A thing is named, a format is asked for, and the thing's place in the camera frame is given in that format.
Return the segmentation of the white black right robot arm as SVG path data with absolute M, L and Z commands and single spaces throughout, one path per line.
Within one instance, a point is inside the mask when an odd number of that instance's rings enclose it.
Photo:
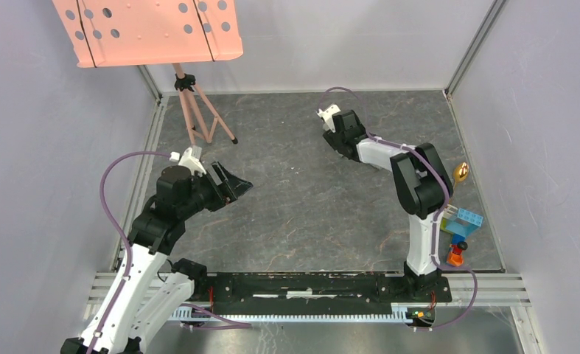
M 317 115 L 323 121 L 323 138 L 340 155 L 392 172 L 396 195 L 410 221 L 410 244 L 405 261 L 413 272 L 404 278 L 407 298 L 421 301 L 433 290 L 428 274 L 437 270 L 439 223 L 453 193 L 444 164 L 430 143 L 406 145 L 370 134 L 353 110 L 337 105 Z

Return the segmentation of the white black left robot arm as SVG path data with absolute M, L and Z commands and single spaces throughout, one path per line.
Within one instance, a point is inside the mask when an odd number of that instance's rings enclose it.
M 215 212 L 235 202 L 253 184 L 236 177 L 219 162 L 200 172 L 187 166 L 165 168 L 156 193 L 134 220 L 125 258 L 95 317 L 78 337 L 66 339 L 62 353 L 143 353 L 170 315 L 188 299 L 207 295 L 206 267 L 181 259 L 160 290 L 144 302 L 185 223 L 197 213 Z

